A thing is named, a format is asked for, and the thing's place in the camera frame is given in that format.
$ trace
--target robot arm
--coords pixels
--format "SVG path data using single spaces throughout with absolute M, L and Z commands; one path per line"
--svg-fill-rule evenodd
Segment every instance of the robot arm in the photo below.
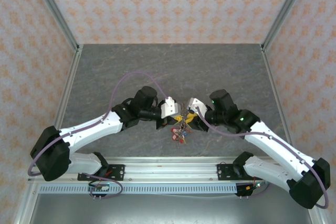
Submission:
M 163 100 L 156 106 L 157 92 L 151 87 L 143 87 L 134 98 L 129 98 L 116 105 L 105 115 L 83 124 L 64 128 L 59 131 L 54 126 L 46 128 L 30 155 L 36 155 L 51 141 L 64 135 L 64 137 L 47 149 L 37 160 L 36 165 L 46 181 L 54 180 L 64 173 L 87 173 L 104 176 L 108 164 L 100 153 L 80 154 L 76 151 L 93 141 L 109 134 L 124 131 L 138 124 L 140 120 L 156 121 L 159 129 L 167 124 L 175 123 L 173 117 L 180 113 L 180 106 L 171 98 Z
M 311 209 L 323 195 L 323 191 L 304 161 L 317 172 L 325 189 L 330 186 L 328 162 L 323 158 L 316 161 L 289 145 L 252 112 L 239 110 L 225 90 L 213 92 L 210 98 L 214 104 L 214 110 L 199 99 L 190 99 L 188 109 L 197 116 L 193 118 L 189 126 L 193 129 L 208 131 L 208 126 L 201 120 L 202 117 L 209 124 L 224 125 L 234 134 L 260 132 L 270 135 L 270 137 L 265 137 L 258 134 L 241 134 L 246 141 L 258 146 L 279 165 L 264 162 L 253 154 L 244 152 L 234 161 L 235 171 L 245 172 L 251 177 L 259 177 L 278 185 L 288 191 L 297 203 Z M 298 154 L 303 161 L 295 157 L 290 150 Z

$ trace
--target orange patterned wall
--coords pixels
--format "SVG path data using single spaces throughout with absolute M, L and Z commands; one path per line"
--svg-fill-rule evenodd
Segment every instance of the orange patterned wall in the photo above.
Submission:
M 73 51 L 43 0 L 0 0 L 0 223 L 13 223 L 30 150 L 54 123 Z
M 267 51 L 295 145 L 331 168 L 336 220 L 336 0 L 297 0 Z
M 261 43 L 285 0 L 56 0 L 80 44 Z

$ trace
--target purple cable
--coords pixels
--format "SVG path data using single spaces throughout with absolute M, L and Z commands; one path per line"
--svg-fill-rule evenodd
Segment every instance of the purple cable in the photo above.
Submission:
M 155 85 L 158 87 L 158 89 L 160 90 L 160 92 L 163 94 L 163 96 L 167 99 L 167 95 L 163 92 L 163 90 L 161 89 L 160 85 L 158 84 L 157 81 L 154 80 L 154 78 L 146 73 L 146 72 L 142 72 L 142 71 L 134 71 L 134 72 L 131 72 L 131 73 L 127 73 L 125 74 L 121 79 L 120 81 L 117 83 L 117 85 L 114 87 L 113 91 L 112 91 L 112 95 L 111 95 L 111 99 L 110 99 L 110 103 L 109 103 L 109 107 L 105 113 L 105 115 L 103 116 L 102 120 L 105 120 L 105 118 L 108 116 L 108 114 L 110 113 L 111 109 L 112 109 L 112 105 L 113 105 L 113 101 L 114 101 L 114 96 L 116 94 L 116 91 L 118 89 L 118 87 L 120 86 L 120 84 L 129 76 L 133 75 L 133 74 L 136 74 L 136 73 L 139 73 L 139 74 L 144 74 L 145 76 L 148 76 L 154 83 Z M 88 126 L 85 126 L 83 128 L 80 128 L 80 129 L 77 129 L 77 130 L 74 130 L 71 132 L 71 134 L 75 134 L 75 133 L 78 133 L 78 132 L 81 132 L 81 131 L 84 131 L 84 130 L 87 130 L 87 129 L 90 129 L 92 127 L 95 127 L 96 125 L 100 124 L 101 123 L 101 120 L 99 121 L 96 121 L 95 123 L 92 123 Z M 61 139 L 63 139 L 64 137 L 66 136 L 70 136 L 70 133 L 66 133 L 62 136 L 59 136 L 58 138 L 54 139 L 53 141 L 51 141 L 49 144 L 47 144 L 37 155 L 36 157 L 33 159 L 33 161 L 31 162 L 29 168 L 28 168 L 28 175 L 29 176 L 39 176 L 41 175 L 41 173 L 33 173 L 32 172 L 32 169 L 34 167 L 34 165 L 36 164 L 36 161 L 42 156 L 42 154 L 47 150 L 49 149 L 52 145 L 54 145 L 55 143 L 57 143 L 58 141 L 60 141 Z
M 198 112 L 198 115 L 200 116 L 201 120 L 205 123 L 206 126 L 209 127 L 209 129 L 217 132 L 219 135 L 222 136 L 247 136 L 247 135 L 261 135 L 261 136 L 265 136 L 267 138 L 271 138 L 272 140 L 274 140 L 275 142 L 277 142 L 278 144 L 280 144 L 282 147 L 284 147 L 286 150 L 288 150 L 291 154 L 293 154 L 300 162 L 303 162 L 303 164 L 309 168 L 309 170 L 313 173 L 313 175 L 315 176 L 315 178 L 317 179 L 322 191 L 323 191 L 323 195 L 324 195 L 324 206 L 321 206 L 319 204 L 316 204 L 317 207 L 322 208 L 322 209 L 327 209 L 329 206 L 329 197 L 327 194 L 327 191 L 324 187 L 324 184 L 322 182 L 322 180 L 320 179 L 319 175 L 315 172 L 315 170 L 302 158 L 300 157 L 295 151 L 293 151 L 291 148 L 289 148 L 286 144 L 284 144 L 282 141 L 278 140 L 277 138 L 267 134 L 267 133 L 262 133 L 262 132 L 245 132 L 245 133 L 239 133 L 239 134 L 231 134 L 231 133 L 225 133 L 222 131 L 217 130 L 216 128 L 214 128 L 211 124 L 209 124 L 205 118 L 203 117 L 203 115 L 201 114 L 201 111 L 199 109 L 199 107 L 196 107 L 196 110 Z
M 100 199 L 110 199 L 110 198 L 116 197 L 116 196 L 120 195 L 120 194 L 122 193 L 122 191 L 124 190 L 122 184 L 121 184 L 120 182 L 114 180 L 114 179 L 98 177 L 98 176 L 90 175 L 90 174 L 87 174 L 87 173 L 83 173 L 83 174 L 84 174 L 85 176 L 88 176 L 88 177 L 91 177 L 91 178 L 95 178 L 95 179 L 99 179 L 99 180 L 105 180 L 105 181 L 111 181 L 111 182 L 113 182 L 113 183 L 116 183 L 118 186 L 120 186 L 120 191 L 117 192 L 116 194 L 112 194 L 112 195 L 109 195 L 109 196 L 104 196 L 104 197 L 102 197 L 102 198 L 100 198 Z M 90 189 L 90 196 L 91 196 L 92 198 L 95 198 L 95 196 L 93 195 L 92 192 L 93 192 L 93 190 L 94 190 L 95 188 L 97 188 L 97 187 L 98 187 L 98 184 Z

